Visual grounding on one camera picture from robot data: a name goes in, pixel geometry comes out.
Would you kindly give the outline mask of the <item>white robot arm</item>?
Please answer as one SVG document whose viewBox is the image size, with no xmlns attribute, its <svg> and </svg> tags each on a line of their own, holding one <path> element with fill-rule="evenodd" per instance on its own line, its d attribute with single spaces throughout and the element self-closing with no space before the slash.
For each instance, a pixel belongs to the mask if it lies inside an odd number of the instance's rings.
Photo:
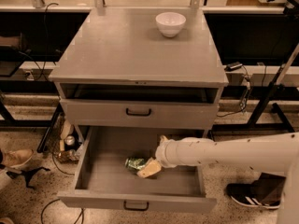
<svg viewBox="0 0 299 224">
<path fill-rule="evenodd" d="M 137 175 L 155 175 L 163 168 L 223 164 L 248 167 L 261 173 L 250 184 L 233 183 L 227 194 L 246 207 L 277 209 L 277 224 L 299 224 L 299 139 L 284 133 L 244 139 L 213 141 L 187 137 L 160 138 L 155 156 Z"/>
</svg>

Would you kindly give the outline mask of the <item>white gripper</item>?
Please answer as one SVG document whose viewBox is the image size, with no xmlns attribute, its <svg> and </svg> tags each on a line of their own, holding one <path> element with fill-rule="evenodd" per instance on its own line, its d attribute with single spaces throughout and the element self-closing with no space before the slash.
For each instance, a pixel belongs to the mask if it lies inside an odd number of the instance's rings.
<svg viewBox="0 0 299 224">
<path fill-rule="evenodd" d="M 186 139 L 173 140 L 168 139 L 165 135 L 160 136 L 160 143 L 155 151 L 155 159 L 150 158 L 145 166 L 137 172 L 137 175 L 141 178 L 147 178 L 152 175 L 156 175 L 164 168 L 175 168 L 178 165 L 184 165 L 180 155 L 181 151 L 178 151 L 179 147 L 183 147 L 187 143 Z"/>
</svg>

